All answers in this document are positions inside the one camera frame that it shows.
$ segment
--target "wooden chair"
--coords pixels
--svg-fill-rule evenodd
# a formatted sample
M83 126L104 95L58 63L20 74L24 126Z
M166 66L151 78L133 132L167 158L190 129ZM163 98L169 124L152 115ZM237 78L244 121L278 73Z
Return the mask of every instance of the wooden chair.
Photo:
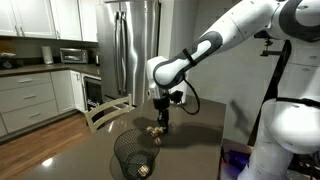
M115 107L115 105L123 104L125 102L128 102L129 105L124 107L124 108ZM116 110L105 114L100 119L98 119L97 121L93 122L92 117L94 117L96 114L98 114L98 113L100 113L102 111L105 111L106 109L111 108L111 107L115 107ZM106 103L104 103L104 104L92 109L91 111L85 113L85 116L86 116L86 119L87 119L87 122L88 122L88 126L90 128L90 131L92 133L95 133L98 130L98 128L102 124L106 123L108 120L111 120L112 118L114 118L116 116L119 116L121 114L127 113L127 112L129 112L131 110L132 110L132 98L131 98L131 94L129 94L127 97L123 97L123 98L120 98L120 99L116 99L116 100L113 100L113 101L106 102Z

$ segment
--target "cabinet handle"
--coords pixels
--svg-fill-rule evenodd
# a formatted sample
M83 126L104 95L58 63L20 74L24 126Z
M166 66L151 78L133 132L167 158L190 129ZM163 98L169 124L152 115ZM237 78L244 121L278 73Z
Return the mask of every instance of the cabinet handle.
M31 96L24 97L24 99L30 99L30 98L35 98L35 97L36 97L35 95L31 95Z
M20 33L19 33L19 29L18 29L18 26L17 26L17 25L14 25L14 28L16 29L16 32L17 32L17 36L20 36Z
M37 114L34 114L32 116L29 116L29 118L33 118L33 117L40 116L40 115L41 115L41 113L37 113Z
M31 82L32 79L28 79L28 80L23 80L23 81L19 81L19 83L26 83L26 82Z
M22 36L25 36L22 26L20 26L20 30L21 30Z
M57 39L60 39L60 32L57 30Z

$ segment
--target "wooden floor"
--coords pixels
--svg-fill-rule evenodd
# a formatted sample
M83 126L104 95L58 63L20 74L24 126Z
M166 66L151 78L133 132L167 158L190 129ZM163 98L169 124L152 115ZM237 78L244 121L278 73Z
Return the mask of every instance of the wooden floor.
M12 179L91 134L83 114L41 128L0 146L0 179Z

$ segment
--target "gray countertop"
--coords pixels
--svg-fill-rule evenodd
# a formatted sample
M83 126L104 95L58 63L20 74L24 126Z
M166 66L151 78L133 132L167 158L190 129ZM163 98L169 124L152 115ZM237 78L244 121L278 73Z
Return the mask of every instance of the gray countertop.
M186 108L196 109L194 98L188 97ZM171 106L170 131L162 137L149 179L217 179L225 111L224 104L202 99L196 116ZM19 179L113 179L110 168L119 168L110 167L117 137L129 129L157 126L157 114L152 101L148 101L52 157L50 166L39 165Z
M1 70L0 77L25 75L33 73L61 71L61 70L74 70L82 73L86 73L93 76L101 76L99 66L95 64L37 64L20 67L17 69Z

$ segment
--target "cabinet door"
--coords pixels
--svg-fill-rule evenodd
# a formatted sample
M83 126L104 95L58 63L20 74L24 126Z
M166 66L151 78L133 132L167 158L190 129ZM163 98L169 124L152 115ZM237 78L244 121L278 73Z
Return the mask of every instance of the cabinet door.
M0 35L19 36L11 0L2 0L0 6Z
M86 112L86 106L84 101L84 94L81 82L81 74L79 72L70 71L73 97L76 109L81 112Z
M59 114L74 109L70 71L51 72Z
M7 134L6 127L4 126L1 114L0 114L0 137Z
M56 38L49 0L12 0L12 3L23 36Z
M51 0L58 39L82 40L77 0Z
M99 0L79 0L83 41L97 42L96 5Z

